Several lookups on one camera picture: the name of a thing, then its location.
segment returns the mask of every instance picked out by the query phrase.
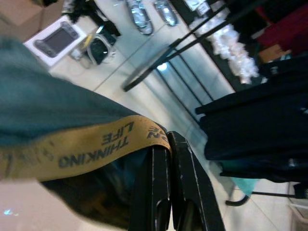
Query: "tan strap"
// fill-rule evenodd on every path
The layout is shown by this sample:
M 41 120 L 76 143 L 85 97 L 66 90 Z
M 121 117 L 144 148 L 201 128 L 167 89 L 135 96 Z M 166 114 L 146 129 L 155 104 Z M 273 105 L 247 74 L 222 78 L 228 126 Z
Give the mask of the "tan strap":
M 52 180 L 76 176 L 153 145 L 171 151 L 165 132 L 140 115 L 62 130 L 26 145 L 0 148 L 0 179 Z

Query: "screen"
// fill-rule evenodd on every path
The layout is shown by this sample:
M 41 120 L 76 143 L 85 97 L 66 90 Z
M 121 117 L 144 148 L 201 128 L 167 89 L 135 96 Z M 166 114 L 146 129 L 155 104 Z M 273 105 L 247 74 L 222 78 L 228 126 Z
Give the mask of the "screen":
M 63 28 L 59 28 L 53 34 L 45 39 L 45 43 L 56 53 L 61 52 L 65 47 L 71 44 L 74 38 L 70 36 Z

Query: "tiled floor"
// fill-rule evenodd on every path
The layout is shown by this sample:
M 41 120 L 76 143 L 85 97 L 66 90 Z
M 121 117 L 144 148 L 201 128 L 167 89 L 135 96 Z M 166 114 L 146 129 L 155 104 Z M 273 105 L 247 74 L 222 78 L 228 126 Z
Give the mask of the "tiled floor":
M 166 88 L 159 75 L 152 72 L 141 84 L 133 90 L 125 93 L 121 86 L 123 82 L 140 67 L 147 64 L 158 52 L 177 38 L 181 38 L 188 30 L 184 22 L 180 19 L 180 24 L 176 27 L 168 27 L 159 17 L 153 7 L 153 0 L 144 0 L 145 7 L 154 24 L 155 33 L 149 37 L 141 35 L 130 21 L 126 7 L 123 2 L 118 0 L 96 0 L 98 5 L 106 15 L 118 26 L 122 36 L 116 43 L 117 54 L 115 59 L 109 64 L 102 64 L 89 70 L 84 69 L 70 57 L 64 58 L 58 63 L 51 73 L 65 77 L 76 85 L 92 90 L 98 94 L 106 96 L 127 108 L 130 108 L 144 116 L 151 118 L 165 126 L 168 130 L 175 130 L 185 136 L 191 144 L 197 158 L 202 163 L 204 169 L 209 174 L 216 198 L 219 204 L 227 231 L 287 231 L 290 230 L 290 212 L 286 201 L 272 200 L 272 198 L 253 196 L 252 199 L 242 207 L 227 207 L 225 200 L 229 199 L 233 191 L 233 183 L 229 178 L 219 176 L 219 168 L 215 164 L 209 164 L 204 158 L 204 146 L 206 144 L 206 135 L 200 131 L 190 116 L 183 112 L 182 106 L 175 97 Z M 84 18 L 79 25 L 87 31 L 93 29 L 93 23 L 88 18 Z M 214 99 L 230 94 L 233 89 L 224 79 L 222 74 L 210 60 L 208 55 L 199 45 L 187 50 L 183 57 L 201 77 L 201 81 L 209 90 Z M 192 88 L 199 95 L 200 100 L 205 104 L 210 102 L 210 98 L 202 92 L 198 84 L 192 82 L 191 74 L 182 66 L 181 60 L 174 59 L 173 62 L 181 70 L 183 77 L 192 83 Z M 185 87 L 179 84 L 176 75 L 170 67 L 164 71 L 164 76 L 178 92 L 191 109 L 198 104 L 191 95 L 187 94 Z M 275 184 L 262 181 L 258 186 L 261 190 L 273 189 L 280 190 Z M 29 226 L 26 220 L 17 227 L 9 225 L 14 217 L 2 219 L 10 229 L 7 230 L 57 230 L 57 231 L 95 231 L 95 230 L 114 230 L 110 227 L 102 227 L 99 224 L 83 221 L 74 215 L 58 199 L 35 182 L 23 183 L 20 185 L 3 184 L 0 185 L 0 196 L 3 190 L 8 194 L 5 202 L 0 202 L 0 208 L 12 207 L 29 209 L 30 214 L 25 217 L 26 220 L 36 223 Z M 241 192 L 235 190 L 233 197 L 241 197 Z M 52 223 L 48 229 L 45 229 L 44 222 Z

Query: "silver dish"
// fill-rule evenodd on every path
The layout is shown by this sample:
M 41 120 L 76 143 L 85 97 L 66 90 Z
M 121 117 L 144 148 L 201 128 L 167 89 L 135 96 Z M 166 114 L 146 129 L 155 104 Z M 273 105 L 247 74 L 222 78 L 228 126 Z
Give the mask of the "silver dish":
M 153 33 L 153 24 L 141 0 L 126 0 L 128 12 L 137 29 L 144 35 Z
M 154 6 L 167 25 L 176 26 L 179 23 L 176 14 L 167 0 L 158 0 L 154 3 Z

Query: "brown box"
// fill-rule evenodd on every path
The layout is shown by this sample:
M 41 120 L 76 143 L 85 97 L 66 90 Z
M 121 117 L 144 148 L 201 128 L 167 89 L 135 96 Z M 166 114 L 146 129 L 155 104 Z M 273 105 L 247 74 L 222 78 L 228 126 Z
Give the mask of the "brown box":
M 269 61 L 279 59 L 281 56 L 289 53 L 291 53 L 290 50 L 283 51 L 282 48 L 278 44 L 276 44 L 259 52 L 259 56 L 264 63 L 268 63 Z
M 41 25 L 42 8 L 30 0 L 0 0 L 0 35 L 26 41 Z
M 47 7 L 43 7 L 43 15 L 40 25 L 40 30 L 45 29 L 47 26 L 54 23 L 61 17 L 63 4 L 64 0 L 58 0 L 57 2 Z

